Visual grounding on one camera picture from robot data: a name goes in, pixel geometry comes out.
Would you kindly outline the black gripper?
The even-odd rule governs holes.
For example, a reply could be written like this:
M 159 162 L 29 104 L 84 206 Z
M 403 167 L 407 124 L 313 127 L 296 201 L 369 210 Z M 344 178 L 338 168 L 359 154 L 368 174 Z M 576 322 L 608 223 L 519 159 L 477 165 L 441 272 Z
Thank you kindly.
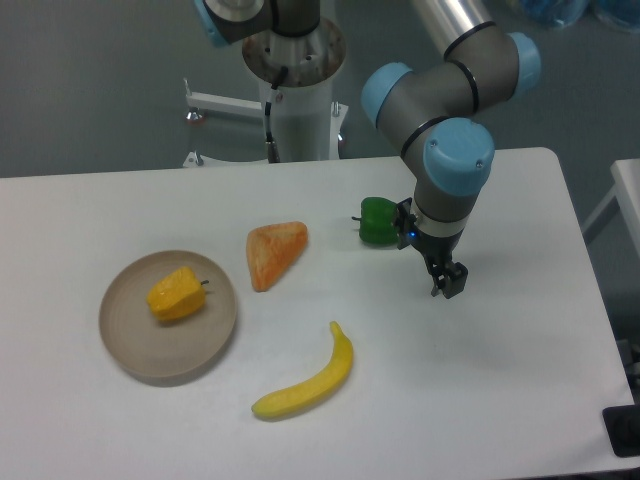
M 422 255 L 432 277 L 432 296 L 438 296 L 443 286 L 446 299 L 464 291 L 468 269 L 461 262 L 453 261 L 453 251 L 461 236 L 462 232 L 453 236 L 434 237 L 419 230 L 410 234 L 411 245 Z

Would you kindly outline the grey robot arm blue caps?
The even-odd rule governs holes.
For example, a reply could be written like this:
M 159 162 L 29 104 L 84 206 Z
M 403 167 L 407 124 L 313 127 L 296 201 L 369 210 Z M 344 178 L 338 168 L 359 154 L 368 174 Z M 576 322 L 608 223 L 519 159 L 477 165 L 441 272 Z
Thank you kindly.
M 495 154 L 490 133 L 473 121 L 480 110 L 533 88 L 541 59 L 535 43 L 506 33 L 480 1 L 414 5 L 442 63 L 426 72 L 390 63 L 361 93 L 362 108 L 414 175 L 413 195 L 396 205 L 400 247 L 423 257 L 434 295 L 461 293 L 467 268 L 453 258 Z M 209 41 L 240 43 L 260 82 L 260 118 L 270 163 L 328 156 L 329 88 L 346 43 L 316 1 L 198 1 Z

